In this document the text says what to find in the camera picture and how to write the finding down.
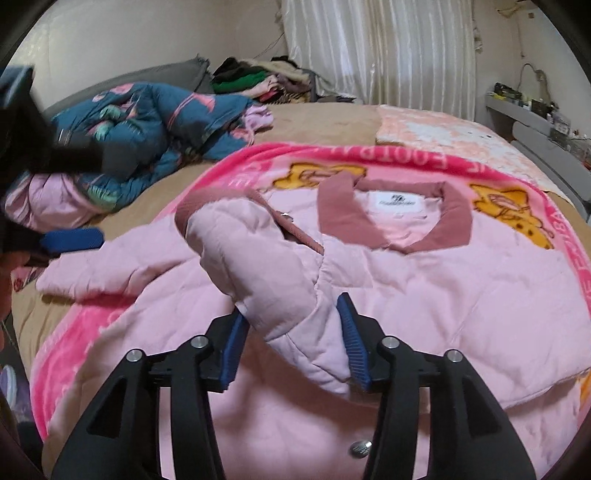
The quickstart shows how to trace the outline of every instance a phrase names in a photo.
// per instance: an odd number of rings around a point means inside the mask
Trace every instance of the jacket collar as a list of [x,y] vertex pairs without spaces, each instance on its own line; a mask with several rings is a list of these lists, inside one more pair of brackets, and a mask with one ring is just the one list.
[[[441,198],[441,218],[421,240],[406,247],[392,244],[355,200],[362,192],[384,190]],[[472,211],[468,201],[449,183],[399,183],[388,180],[356,179],[343,171],[322,181],[318,187],[318,220],[322,233],[346,244],[385,248],[409,254],[467,245],[472,234]]]

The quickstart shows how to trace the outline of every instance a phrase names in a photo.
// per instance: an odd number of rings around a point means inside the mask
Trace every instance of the metal screw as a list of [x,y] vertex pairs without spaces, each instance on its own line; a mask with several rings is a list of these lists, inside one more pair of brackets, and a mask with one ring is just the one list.
[[384,337],[382,340],[382,345],[386,348],[398,348],[400,346],[400,340],[396,337]]
[[455,364],[464,360],[464,356],[458,350],[449,350],[447,353],[447,358],[450,362],[454,362]]
[[191,346],[193,348],[205,348],[209,340],[205,335],[197,335],[196,337],[191,338]]
[[371,450],[371,442],[369,440],[360,440],[349,447],[349,455],[353,458],[365,458],[369,455]]
[[128,362],[138,362],[139,360],[141,360],[143,356],[144,353],[142,352],[142,350],[134,349],[127,352],[127,355],[125,355],[125,359]]

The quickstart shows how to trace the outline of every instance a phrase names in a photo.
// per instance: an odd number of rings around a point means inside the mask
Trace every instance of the bed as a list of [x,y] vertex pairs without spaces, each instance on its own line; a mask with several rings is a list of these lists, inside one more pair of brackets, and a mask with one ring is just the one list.
[[[471,124],[475,128],[473,132],[462,130],[458,135],[463,137],[457,138],[455,144],[442,145],[437,142],[437,122],[444,122],[446,117],[438,120],[437,115],[431,116],[429,121],[424,118],[414,119],[413,122],[423,128],[422,132],[417,133],[416,129],[407,128],[412,124],[408,118],[400,122],[398,115],[400,112],[396,109],[385,110],[377,106],[311,103],[278,105],[271,107],[271,110],[275,116],[274,127],[258,134],[257,143],[281,141],[321,145],[375,145],[377,139],[378,143],[382,144],[404,145],[431,151],[444,148],[458,156],[482,157],[482,150],[478,149],[479,142],[496,140],[494,134],[486,128]],[[481,138],[472,140],[474,135],[481,135]],[[540,187],[548,192],[571,223],[587,255],[591,255],[591,228],[575,207],[533,163],[521,156],[515,159],[512,164],[504,166],[495,164],[494,166],[501,170],[505,169],[509,173],[515,173],[511,168],[515,167],[515,162],[522,162],[519,166],[520,172],[524,173],[526,178],[533,177],[538,180]],[[104,231],[106,239],[114,239],[135,226],[149,223],[210,166],[211,164],[201,163],[185,167],[159,181],[129,207],[114,215],[96,219],[94,224]],[[31,373],[36,354],[60,324],[71,305],[63,298],[42,296],[35,290],[34,282],[14,293],[12,305],[14,328],[28,375]],[[581,412],[584,417],[588,410],[585,399],[588,396],[589,382],[581,381],[581,388],[583,399]]]

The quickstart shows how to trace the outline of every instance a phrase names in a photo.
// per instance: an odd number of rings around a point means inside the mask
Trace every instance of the jacket sleeve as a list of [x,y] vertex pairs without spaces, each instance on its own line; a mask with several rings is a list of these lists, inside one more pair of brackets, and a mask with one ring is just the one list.
[[101,294],[136,297],[156,277],[194,257],[169,215],[105,242],[98,250],[62,255],[36,286],[41,293],[75,301]]
[[246,198],[207,203],[192,213],[185,239],[218,289],[266,341],[284,335],[316,307],[321,256],[288,242],[269,212]]

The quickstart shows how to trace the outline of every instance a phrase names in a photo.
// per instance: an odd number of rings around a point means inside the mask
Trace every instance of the jacket button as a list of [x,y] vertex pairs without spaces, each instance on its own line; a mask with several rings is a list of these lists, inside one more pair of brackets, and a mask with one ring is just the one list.
[[353,458],[365,458],[369,455],[371,450],[371,442],[369,440],[360,440],[349,447],[349,455]]

